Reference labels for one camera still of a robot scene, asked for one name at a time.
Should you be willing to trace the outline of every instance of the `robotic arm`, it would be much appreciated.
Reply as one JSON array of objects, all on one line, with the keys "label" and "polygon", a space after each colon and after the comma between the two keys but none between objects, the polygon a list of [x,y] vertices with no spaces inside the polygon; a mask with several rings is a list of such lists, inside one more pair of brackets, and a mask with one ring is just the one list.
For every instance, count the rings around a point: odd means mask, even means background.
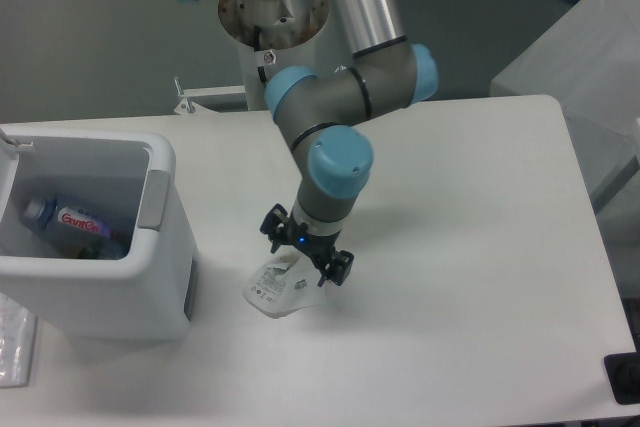
[{"label": "robotic arm", "polygon": [[[319,285],[325,280],[341,285],[353,262],[335,242],[373,163],[369,141],[353,126],[422,101],[438,84],[428,49],[407,42],[393,0],[337,2],[354,65],[322,79],[307,67],[287,67],[265,79],[264,92],[302,181],[291,214],[276,205],[260,230],[272,252],[292,245],[307,255],[321,273]],[[283,6],[288,16],[278,18]],[[274,49],[303,41],[295,34],[308,27],[309,3],[251,0],[241,7],[251,19],[245,26],[257,33],[255,50],[261,50],[263,39]],[[282,28],[287,22],[296,27],[286,31],[291,35]]]}]

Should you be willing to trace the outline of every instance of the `white paper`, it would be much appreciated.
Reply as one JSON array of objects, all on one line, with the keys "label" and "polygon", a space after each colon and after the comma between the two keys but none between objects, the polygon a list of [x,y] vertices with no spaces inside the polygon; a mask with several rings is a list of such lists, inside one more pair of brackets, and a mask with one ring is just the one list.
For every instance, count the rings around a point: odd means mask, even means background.
[{"label": "white paper", "polygon": [[260,267],[245,284],[242,295],[275,319],[324,303],[326,290],[318,287],[319,280],[320,272],[308,257],[288,251]]}]

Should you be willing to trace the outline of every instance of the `label on bottle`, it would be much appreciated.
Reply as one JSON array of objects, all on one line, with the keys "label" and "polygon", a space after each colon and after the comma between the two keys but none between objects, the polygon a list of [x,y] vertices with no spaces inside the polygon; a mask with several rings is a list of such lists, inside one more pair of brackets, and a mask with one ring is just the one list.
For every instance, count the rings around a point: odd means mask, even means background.
[{"label": "label on bottle", "polygon": [[260,312],[277,319],[326,302],[327,287],[318,287],[318,280],[320,272],[311,260],[291,252],[260,267],[245,284],[242,294]]},{"label": "label on bottle", "polygon": [[63,207],[58,212],[58,222],[76,229],[91,232],[101,237],[111,237],[109,226],[84,209],[76,207]]}]

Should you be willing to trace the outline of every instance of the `bottle in bin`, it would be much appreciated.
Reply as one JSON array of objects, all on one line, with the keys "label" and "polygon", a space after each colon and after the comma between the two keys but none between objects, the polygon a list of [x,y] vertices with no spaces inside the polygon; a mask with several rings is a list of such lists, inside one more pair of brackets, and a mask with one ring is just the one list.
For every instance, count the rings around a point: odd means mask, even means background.
[{"label": "bottle in bin", "polygon": [[25,224],[52,245],[81,249],[81,259],[117,260],[127,255],[132,225],[114,222],[100,209],[58,194],[34,197],[24,211]]}]

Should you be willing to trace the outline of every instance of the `black object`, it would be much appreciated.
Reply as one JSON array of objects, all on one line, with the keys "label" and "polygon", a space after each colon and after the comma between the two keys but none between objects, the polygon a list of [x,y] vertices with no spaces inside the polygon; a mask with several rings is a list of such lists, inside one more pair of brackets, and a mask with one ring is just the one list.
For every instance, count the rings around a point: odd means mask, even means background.
[{"label": "black object", "polygon": [[184,315],[187,320],[191,321],[193,316],[193,304],[196,298],[196,286],[198,285],[198,264],[194,260],[191,261],[191,273],[189,274],[189,285],[187,286],[187,294],[184,297]]},{"label": "black object", "polygon": [[612,354],[604,358],[613,396],[621,405],[640,403],[640,354]]},{"label": "black object", "polygon": [[292,245],[309,257],[322,274],[318,286],[322,286],[325,280],[342,285],[351,272],[353,254],[345,250],[336,250],[334,243],[340,232],[329,236],[316,236],[309,234],[308,228],[306,223],[298,224],[293,216],[288,216],[284,207],[276,204],[264,218],[260,232],[269,237],[272,254],[281,245]]}]

